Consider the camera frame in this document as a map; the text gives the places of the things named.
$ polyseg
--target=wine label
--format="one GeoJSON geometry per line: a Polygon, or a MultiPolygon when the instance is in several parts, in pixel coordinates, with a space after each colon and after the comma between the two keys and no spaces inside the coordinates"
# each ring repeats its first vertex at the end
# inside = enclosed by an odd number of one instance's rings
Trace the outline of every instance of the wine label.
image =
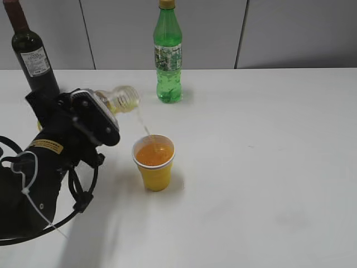
{"type": "Polygon", "coordinates": [[[50,63],[43,46],[33,52],[20,54],[31,77],[39,76],[50,70],[50,63]]]}
{"type": "Polygon", "coordinates": [[[181,44],[177,46],[155,45],[156,68],[162,71],[176,71],[182,67],[181,44]]]}

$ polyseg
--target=green plastic bottle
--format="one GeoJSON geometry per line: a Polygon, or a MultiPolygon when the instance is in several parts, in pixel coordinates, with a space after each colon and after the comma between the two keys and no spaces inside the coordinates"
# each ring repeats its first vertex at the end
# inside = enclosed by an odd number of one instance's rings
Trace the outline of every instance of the green plastic bottle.
{"type": "Polygon", "coordinates": [[[174,10],[175,0],[160,0],[160,16],[154,30],[157,96],[164,103],[182,98],[182,32],[174,10]]]}

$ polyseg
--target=yellow bottle cap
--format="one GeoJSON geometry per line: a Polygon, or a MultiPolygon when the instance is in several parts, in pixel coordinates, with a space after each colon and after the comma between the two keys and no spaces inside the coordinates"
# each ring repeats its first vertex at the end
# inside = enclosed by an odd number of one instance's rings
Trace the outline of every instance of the yellow bottle cap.
{"type": "Polygon", "coordinates": [[[161,9],[173,9],[175,8],[175,0],[160,0],[159,7],[161,9]]]}

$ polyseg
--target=white cable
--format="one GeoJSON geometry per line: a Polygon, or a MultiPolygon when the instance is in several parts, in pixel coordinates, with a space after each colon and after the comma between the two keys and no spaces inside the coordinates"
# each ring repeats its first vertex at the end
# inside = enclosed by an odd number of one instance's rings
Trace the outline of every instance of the white cable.
{"type": "Polygon", "coordinates": [[[28,184],[28,186],[25,186],[25,182],[26,182],[26,175],[22,172],[22,171],[15,171],[13,169],[13,163],[11,163],[11,170],[12,172],[16,173],[16,174],[21,174],[22,176],[22,191],[21,193],[23,193],[28,201],[30,202],[30,204],[33,206],[33,208],[35,209],[35,211],[50,225],[52,226],[54,229],[56,229],[61,235],[63,235],[66,239],[68,239],[68,237],[62,233],[58,228],[56,228],[56,226],[54,226],[52,224],[52,222],[50,222],[46,217],[45,215],[43,215],[41,213],[41,211],[36,207],[36,204],[33,202],[33,200],[31,199],[31,197],[29,196],[29,192],[30,192],[30,187],[32,186],[32,184],[35,182],[36,178],[37,178],[37,172],[38,172],[38,159],[37,159],[37,155],[34,154],[33,152],[30,152],[30,151],[24,151],[24,152],[20,152],[17,156],[21,156],[21,155],[24,155],[24,154],[31,154],[34,156],[35,158],[35,171],[33,172],[33,177],[32,177],[32,180],[30,181],[30,183],[28,184]]]}

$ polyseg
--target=gray wall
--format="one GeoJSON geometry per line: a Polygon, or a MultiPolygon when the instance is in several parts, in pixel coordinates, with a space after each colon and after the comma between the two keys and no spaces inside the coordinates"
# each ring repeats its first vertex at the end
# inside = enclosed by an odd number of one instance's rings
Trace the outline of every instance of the gray wall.
{"type": "Polygon", "coordinates": [[[238,68],[357,67],[357,0],[250,0],[238,68]]]}
{"type": "MultiPolygon", "coordinates": [[[[248,0],[242,38],[247,0],[176,1],[184,69],[232,69],[239,44],[237,68],[357,67],[357,0],[248,0]]],[[[154,69],[157,2],[21,0],[54,69],[154,69]]],[[[19,69],[0,24],[0,69],[19,69]]]]}
{"type": "MultiPolygon", "coordinates": [[[[176,3],[184,68],[232,69],[246,0],[176,3]]],[[[159,15],[158,0],[82,0],[82,4],[98,69],[155,68],[152,35],[159,15]]]]}

